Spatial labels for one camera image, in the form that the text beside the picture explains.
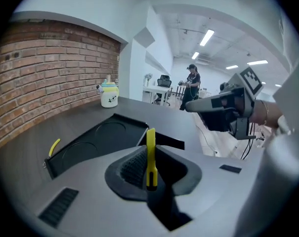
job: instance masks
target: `yellow clip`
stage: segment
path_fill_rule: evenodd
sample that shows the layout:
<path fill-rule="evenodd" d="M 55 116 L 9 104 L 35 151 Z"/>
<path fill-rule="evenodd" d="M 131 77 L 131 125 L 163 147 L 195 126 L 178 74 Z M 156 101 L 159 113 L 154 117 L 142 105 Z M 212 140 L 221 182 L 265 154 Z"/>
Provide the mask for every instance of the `yellow clip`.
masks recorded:
<path fill-rule="evenodd" d="M 158 184 L 158 172 L 156 168 L 155 148 L 156 148 L 156 131 L 154 128 L 146 133 L 147 140 L 147 190 L 155 191 Z"/>
<path fill-rule="evenodd" d="M 56 145 L 59 143 L 60 139 L 56 140 L 54 144 L 52 144 L 50 150 L 49 150 L 49 154 L 48 156 L 51 157 L 52 152 L 54 151 L 54 148 L 56 147 Z"/>

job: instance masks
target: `woman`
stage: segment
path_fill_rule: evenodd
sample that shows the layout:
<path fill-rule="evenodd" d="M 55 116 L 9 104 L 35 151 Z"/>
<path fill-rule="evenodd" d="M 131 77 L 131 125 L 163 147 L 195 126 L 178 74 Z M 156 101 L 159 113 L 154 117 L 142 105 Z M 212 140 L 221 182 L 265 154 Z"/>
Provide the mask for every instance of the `woman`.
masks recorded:
<path fill-rule="evenodd" d="M 200 85 L 200 74 L 198 73 L 198 68 L 191 64 L 187 69 L 190 71 L 190 74 L 187 78 L 187 82 L 183 85 L 186 86 L 184 91 L 184 95 L 182 98 L 182 104 L 180 106 L 180 110 L 184 111 L 185 104 L 189 101 L 192 101 L 196 95 L 198 94 L 198 86 Z"/>

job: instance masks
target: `cable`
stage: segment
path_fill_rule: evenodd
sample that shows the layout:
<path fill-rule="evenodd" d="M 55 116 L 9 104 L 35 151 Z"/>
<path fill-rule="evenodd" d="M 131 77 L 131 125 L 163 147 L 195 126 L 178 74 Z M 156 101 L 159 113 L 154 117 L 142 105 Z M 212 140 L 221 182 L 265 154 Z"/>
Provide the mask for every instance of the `cable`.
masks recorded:
<path fill-rule="evenodd" d="M 247 155 L 249 154 L 250 149 L 251 149 L 252 146 L 253 146 L 253 143 L 254 143 L 254 139 L 253 139 L 253 141 L 252 141 L 252 144 L 251 144 L 250 147 L 249 147 L 249 150 L 248 150 L 247 154 L 246 154 L 245 157 L 243 158 L 243 160 L 246 159 Z"/>
<path fill-rule="evenodd" d="M 253 130 L 253 123 L 252 123 L 252 126 L 251 126 L 251 128 L 250 128 L 250 133 L 249 133 L 249 134 L 252 133 L 252 130 Z M 246 146 L 246 148 L 245 148 L 245 150 L 244 150 L 244 152 L 243 152 L 243 154 L 242 154 L 242 157 L 240 157 L 240 160 L 243 159 L 244 153 L 246 152 L 248 146 L 250 146 L 250 139 L 248 140 L 247 146 Z"/>
<path fill-rule="evenodd" d="M 205 139 L 205 141 L 207 142 L 207 145 L 209 146 L 209 148 L 210 148 L 213 152 L 217 152 L 217 151 L 215 150 L 215 148 L 213 148 L 213 147 L 211 147 L 211 146 L 209 145 L 209 143 L 208 143 L 208 141 L 207 141 L 207 139 L 206 139 L 206 137 L 205 137 L 205 135 L 204 135 L 204 132 L 201 130 L 201 128 L 198 127 L 197 125 L 195 125 L 195 126 L 202 132 L 202 134 L 203 134 L 203 136 L 204 136 L 204 139 Z"/>

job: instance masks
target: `white desk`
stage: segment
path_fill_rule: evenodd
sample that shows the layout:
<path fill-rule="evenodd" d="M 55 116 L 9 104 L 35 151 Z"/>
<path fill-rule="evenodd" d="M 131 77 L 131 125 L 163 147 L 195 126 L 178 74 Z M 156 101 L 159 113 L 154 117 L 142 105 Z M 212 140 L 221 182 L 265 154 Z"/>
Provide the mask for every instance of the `white desk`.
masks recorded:
<path fill-rule="evenodd" d="M 160 87 L 160 86 L 153 86 L 153 85 L 150 85 L 150 86 L 148 86 L 148 87 L 143 87 L 143 91 L 149 91 L 149 92 L 150 92 L 150 95 L 149 95 L 149 103 L 152 103 L 152 102 L 153 102 L 152 98 L 155 97 L 155 95 L 156 95 L 157 93 L 162 94 L 160 105 L 163 105 L 163 104 L 164 104 L 164 101 L 165 101 L 165 94 L 166 94 L 169 90 L 170 90 L 170 88 L 167 88 L 167 87 Z"/>

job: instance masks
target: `gray table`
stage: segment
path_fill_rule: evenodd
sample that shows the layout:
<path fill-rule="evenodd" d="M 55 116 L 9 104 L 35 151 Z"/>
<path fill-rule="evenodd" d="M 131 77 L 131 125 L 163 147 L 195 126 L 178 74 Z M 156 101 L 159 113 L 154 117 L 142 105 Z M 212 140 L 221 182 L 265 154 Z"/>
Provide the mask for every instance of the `gray table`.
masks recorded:
<path fill-rule="evenodd" d="M 110 109 L 96 101 L 53 116 L 0 149 L 0 178 L 12 199 L 26 205 L 38 190 L 51 182 L 42 164 L 56 139 L 61 141 L 55 152 L 114 113 L 147 122 L 158 133 L 184 141 L 186 150 L 202 154 L 190 113 L 122 97 L 118 106 Z"/>

